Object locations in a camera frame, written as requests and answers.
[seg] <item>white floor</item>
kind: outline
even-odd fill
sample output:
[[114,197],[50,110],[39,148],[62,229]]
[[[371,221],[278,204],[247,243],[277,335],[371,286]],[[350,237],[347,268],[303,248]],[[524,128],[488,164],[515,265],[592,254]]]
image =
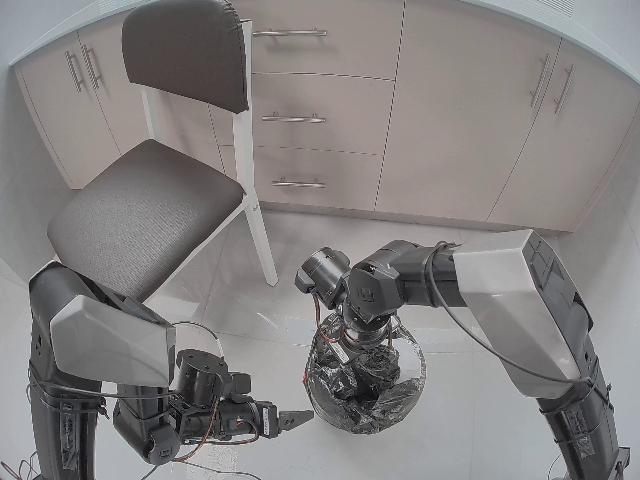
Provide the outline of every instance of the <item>white floor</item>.
[[[150,305],[171,319],[190,316],[219,332],[231,370],[251,373],[252,395],[281,410],[310,408],[301,377],[314,332],[312,301],[294,286],[296,270],[309,254],[331,246],[353,263],[393,239],[428,245],[464,241],[474,233],[284,212],[265,212],[264,217],[280,276],[276,287],[265,283],[240,216]],[[24,288],[0,278],[0,289],[0,375],[8,380],[0,390],[0,460],[17,466],[35,448],[24,394],[30,315]],[[420,342],[427,364],[420,402],[402,423],[379,435],[351,436],[316,418],[275,440],[211,447],[202,463],[238,468],[264,480],[545,480],[558,451],[536,402],[521,396],[498,360],[478,350],[443,310],[405,307],[399,314]],[[459,315],[478,331],[466,308]],[[216,352],[206,333],[181,327],[178,348],[187,347]],[[99,479],[137,480],[148,471],[104,419],[96,460]],[[561,462],[551,478],[564,473]],[[236,476],[166,466],[153,478]]]

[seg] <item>barcode label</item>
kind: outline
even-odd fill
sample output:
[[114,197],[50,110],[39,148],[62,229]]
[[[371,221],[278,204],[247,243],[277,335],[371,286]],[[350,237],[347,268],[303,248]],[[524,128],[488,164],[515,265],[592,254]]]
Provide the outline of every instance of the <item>barcode label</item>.
[[269,410],[267,407],[262,409],[262,433],[265,436],[269,435]]
[[342,364],[347,364],[349,362],[349,357],[340,346],[340,343],[329,343],[329,345],[331,345],[333,352],[335,352],[336,356],[338,356],[338,359],[340,359],[340,362]]

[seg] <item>black plastic bag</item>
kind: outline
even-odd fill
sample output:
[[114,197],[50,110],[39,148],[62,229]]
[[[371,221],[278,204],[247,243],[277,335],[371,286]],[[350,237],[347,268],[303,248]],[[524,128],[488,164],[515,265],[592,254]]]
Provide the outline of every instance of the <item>black plastic bag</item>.
[[[339,324],[327,317],[326,333]],[[418,402],[426,379],[420,346],[404,327],[387,341],[343,365],[318,333],[309,353],[304,384],[316,414],[352,434],[376,434],[404,420]]]

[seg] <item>metal bar handle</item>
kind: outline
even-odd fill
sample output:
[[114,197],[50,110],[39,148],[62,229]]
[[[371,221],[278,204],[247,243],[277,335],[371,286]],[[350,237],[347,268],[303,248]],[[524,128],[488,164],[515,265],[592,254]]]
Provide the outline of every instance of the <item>metal bar handle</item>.
[[273,30],[271,27],[253,33],[253,37],[273,37],[273,36],[326,36],[326,30],[318,30],[313,27],[311,30]]
[[262,116],[263,121],[283,121],[287,123],[326,123],[324,117],[318,117],[318,114],[314,112],[312,117],[293,117],[293,116],[281,116],[277,112],[274,112],[272,116]]
[[274,187],[309,187],[309,188],[324,188],[324,183],[318,183],[318,178],[313,183],[305,183],[302,181],[285,181],[284,176],[280,178],[280,181],[272,181],[271,184]]
[[76,86],[76,91],[82,92],[82,87],[80,87],[80,84],[84,83],[84,79],[80,78],[80,80],[78,80],[78,76],[76,75],[76,68],[74,68],[73,62],[71,62],[71,59],[73,59],[76,56],[76,54],[75,53],[69,54],[69,50],[67,50],[65,52],[65,56],[67,57],[67,64],[69,64],[69,71],[71,71],[71,76],[74,79],[74,85]]
[[87,48],[86,44],[82,45],[82,57],[84,58],[84,64],[86,65],[86,69],[87,71],[89,71],[89,78],[91,78],[91,85],[93,85],[94,89],[98,90],[100,89],[100,85],[98,85],[98,80],[100,80],[102,76],[95,75],[93,64],[91,63],[91,57],[89,57],[89,53],[91,53],[92,51],[93,51],[93,48]]
[[571,80],[573,80],[573,75],[575,73],[575,64],[571,64],[571,69],[564,68],[564,70],[569,73],[569,76],[566,78],[566,82],[564,83],[564,89],[562,89],[562,94],[560,94],[560,99],[555,99],[556,102],[556,115],[560,114],[560,110],[562,110],[562,105],[564,103],[564,99],[566,98],[567,92],[569,92],[569,85],[571,85]]
[[547,57],[545,59],[541,58],[540,60],[545,66],[544,68],[542,68],[542,73],[540,73],[540,79],[538,80],[538,85],[536,86],[536,90],[531,91],[531,95],[533,96],[533,99],[531,100],[532,107],[535,107],[536,103],[538,103],[538,97],[540,96],[540,91],[542,91],[542,85],[544,85],[545,83],[545,78],[547,76],[549,64],[551,64],[551,55],[547,54]]

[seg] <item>chair leg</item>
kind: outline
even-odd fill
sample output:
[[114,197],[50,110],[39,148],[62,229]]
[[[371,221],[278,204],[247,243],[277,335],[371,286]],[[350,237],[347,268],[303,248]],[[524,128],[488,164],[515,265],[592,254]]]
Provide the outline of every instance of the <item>chair leg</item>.
[[257,200],[247,205],[244,209],[246,219],[249,222],[249,229],[251,229],[251,236],[253,237],[253,243],[258,251],[258,258],[260,258],[260,265],[264,272],[264,277],[267,279],[267,283],[271,286],[276,286],[278,282],[278,274],[276,272],[276,265],[273,263],[273,256],[271,256],[271,247],[269,247],[269,240],[267,238],[267,230],[264,228],[264,221],[262,220],[262,212],[260,211],[260,205]]

